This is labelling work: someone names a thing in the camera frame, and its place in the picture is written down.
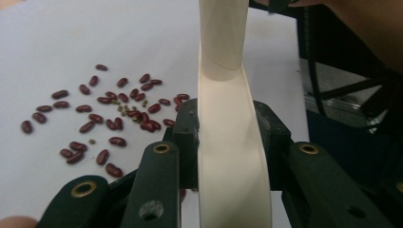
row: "white table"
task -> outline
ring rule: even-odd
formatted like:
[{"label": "white table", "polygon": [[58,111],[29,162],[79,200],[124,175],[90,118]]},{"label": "white table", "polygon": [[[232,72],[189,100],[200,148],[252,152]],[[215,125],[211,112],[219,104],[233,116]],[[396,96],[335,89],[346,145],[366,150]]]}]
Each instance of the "white table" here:
[{"label": "white table", "polygon": [[[277,113],[293,133],[294,141],[307,141],[294,19],[249,10],[243,62],[255,100]],[[83,175],[110,177],[94,158],[109,149],[110,162],[125,173],[138,167],[144,148],[160,141],[163,131],[147,133],[128,119],[123,132],[104,125],[83,135],[78,128],[86,114],[74,107],[91,104],[105,118],[119,116],[116,106],[96,102],[108,90],[128,93],[139,87],[146,72],[164,84],[147,92],[152,104],[184,92],[195,98],[199,57],[198,1],[27,1],[0,11],[0,218],[27,215],[39,219],[51,199],[69,181]],[[109,71],[95,70],[105,64]],[[101,82],[89,96],[78,91],[92,75]],[[122,89],[116,82],[126,77]],[[34,132],[24,134],[20,124],[30,120],[38,105],[51,105],[50,94],[67,89],[71,108],[54,110],[48,122],[32,121]],[[175,119],[173,106],[152,118]],[[107,139],[121,136],[126,148]],[[68,165],[58,154],[71,141],[95,139],[86,157]],[[280,193],[273,193],[274,227],[287,227]],[[198,197],[190,193],[182,205],[182,227],[198,227]]]}]

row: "white plastic strip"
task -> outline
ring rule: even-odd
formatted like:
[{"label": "white plastic strip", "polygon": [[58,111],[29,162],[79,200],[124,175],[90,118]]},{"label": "white plastic strip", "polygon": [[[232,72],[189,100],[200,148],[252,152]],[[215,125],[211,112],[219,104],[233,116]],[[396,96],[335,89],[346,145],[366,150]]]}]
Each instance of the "white plastic strip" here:
[{"label": "white plastic strip", "polygon": [[200,6],[201,227],[271,227],[266,159],[241,65],[248,0]]}]

